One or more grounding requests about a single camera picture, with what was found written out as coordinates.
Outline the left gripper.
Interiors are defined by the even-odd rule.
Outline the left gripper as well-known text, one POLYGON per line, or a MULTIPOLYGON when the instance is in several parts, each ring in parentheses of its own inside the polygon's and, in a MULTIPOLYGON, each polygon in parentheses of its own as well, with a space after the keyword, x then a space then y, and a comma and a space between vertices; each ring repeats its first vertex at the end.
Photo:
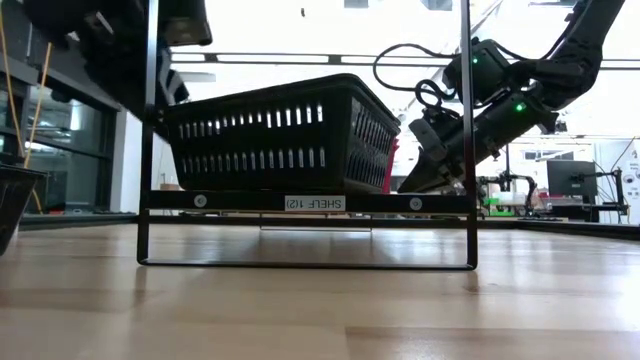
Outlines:
MULTIPOLYGON (((169 46, 206 46, 212 43, 205 0, 159 0, 159 30, 169 46)), ((157 105, 186 101, 189 91, 181 75, 171 68, 171 53, 157 53, 157 105)))

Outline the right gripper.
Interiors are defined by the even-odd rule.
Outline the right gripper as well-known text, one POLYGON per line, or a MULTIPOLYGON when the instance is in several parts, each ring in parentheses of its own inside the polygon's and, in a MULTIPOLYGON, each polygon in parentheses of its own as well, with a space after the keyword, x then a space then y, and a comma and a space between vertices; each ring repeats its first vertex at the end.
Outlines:
MULTIPOLYGON (((474 154, 477 163, 533 127, 554 132, 559 114, 524 97, 500 100, 474 120, 474 154)), ((399 193, 426 193, 452 185, 464 177, 464 121, 428 112, 410 125, 420 143, 419 158, 398 188, 399 193)))

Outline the pink plastic basket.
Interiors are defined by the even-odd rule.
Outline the pink plastic basket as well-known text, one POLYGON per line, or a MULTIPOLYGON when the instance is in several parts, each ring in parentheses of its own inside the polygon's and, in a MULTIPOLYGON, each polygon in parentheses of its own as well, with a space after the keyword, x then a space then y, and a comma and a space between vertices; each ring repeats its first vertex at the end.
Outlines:
POLYGON ((389 161, 388 161, 387 168, 386 168, 384 183, 383 183, 383 187, 382 187, 382 192, 384 194, 390 194, 391 193, 392 171, 393 171, 393 166, 394 166, 395 154, 396 154, 398 149, 399 149, 399 140, 397 138, 394 138, 393 142, 392 142, 392 148, 391 148, 391 152, 390 152, 390 156, 389 156, 389 161))

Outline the black plastic basket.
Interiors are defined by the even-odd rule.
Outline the black plastic basket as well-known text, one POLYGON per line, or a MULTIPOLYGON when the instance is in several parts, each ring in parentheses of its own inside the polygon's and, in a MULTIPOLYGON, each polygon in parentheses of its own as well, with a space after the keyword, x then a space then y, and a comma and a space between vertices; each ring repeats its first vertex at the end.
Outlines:
POLYGON ((177 105, 164 125, 172 140, 220 135, 225 130, 294 128, 336 122, 358 131, 399 134, 400 123, 356 75, 335 74, 177 105))
POLYGON ((378 193, 394 138, 331 122, 169 143, 186 190, 378 193))
POLYGON ((45 172, 0 164, 0 257, 18 227, 32 190, 45 172))

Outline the wooden centre board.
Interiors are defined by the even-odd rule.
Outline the wooden centre board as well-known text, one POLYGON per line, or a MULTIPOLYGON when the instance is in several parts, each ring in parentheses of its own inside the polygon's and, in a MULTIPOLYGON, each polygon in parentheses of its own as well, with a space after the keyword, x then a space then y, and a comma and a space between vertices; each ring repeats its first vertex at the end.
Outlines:
POLYGON ((156 103, 162 0, 146 0, 137 261, 149 227, 177 224, 422 229, 466 219, 478 265, 474 129, 463 119, 462 196, 383 192, 396 123, 358 78, 331 75, 182 105, 156 103))

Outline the black computer monitor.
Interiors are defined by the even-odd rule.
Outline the black computer monitor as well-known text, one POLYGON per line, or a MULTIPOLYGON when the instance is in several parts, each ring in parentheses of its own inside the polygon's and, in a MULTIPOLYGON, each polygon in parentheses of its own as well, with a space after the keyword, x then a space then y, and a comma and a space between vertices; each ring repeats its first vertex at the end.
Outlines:
POLYGON ((595 202, 598 188, 593 161, 550 160, 546 166, 550 196, 579 196, 584 203, 595 202))

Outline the black monitor stand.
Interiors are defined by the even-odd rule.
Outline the black monitor stand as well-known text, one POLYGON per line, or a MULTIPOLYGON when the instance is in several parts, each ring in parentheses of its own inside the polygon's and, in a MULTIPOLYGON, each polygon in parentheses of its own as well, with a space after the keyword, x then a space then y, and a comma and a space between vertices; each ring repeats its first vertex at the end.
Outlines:
POLYGON ((615 184, 616 200, 612 202, 604 202, 603 204, 589 204, 587 206, 589 215, 593 217, 596 212, 600 211, 614 211, 618 214, 618 219, 622 216, 627 216, 629 213, 629 206, 625 203, 625 195, 622 184, 622 172, 620 169, 612 170, 610 172, 595 172, 595 173, 576 173, 570 177, 573 182, 572 186, 577 187, 582 185, 587 178, 600 178, 611 177, 615 184))

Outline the black metal table frame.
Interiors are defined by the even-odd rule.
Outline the black metal table frame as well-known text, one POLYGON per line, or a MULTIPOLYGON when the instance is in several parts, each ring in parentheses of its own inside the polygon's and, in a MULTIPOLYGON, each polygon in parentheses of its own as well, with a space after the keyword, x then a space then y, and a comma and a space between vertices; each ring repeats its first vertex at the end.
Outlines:
MULTIPOLYGON (((164 117, 158 126, 167 138, 164 117)), ((153 190, 143 199, 139 215, 80 214, 30 215, 25 225, 31 229, 99 226, 137 222, 139 224, 164 222, 170 211, 184 211, 189 223, 209 223, 219 220, 224 225, 237 225, 245 213, 305 215, 309 213, 344 214, 348 227, 382 227, 389 215, 403 215, 408 227, 416 227, 426 215, 440 216, 445 225, 451 225, 456 216, 472 213, 473 202, 464 195, 425 195, 403 193, 399 195, 343 192, 285 192, 273 190, 211 191, 186 190, 179 184, 175 190, 153 190)))

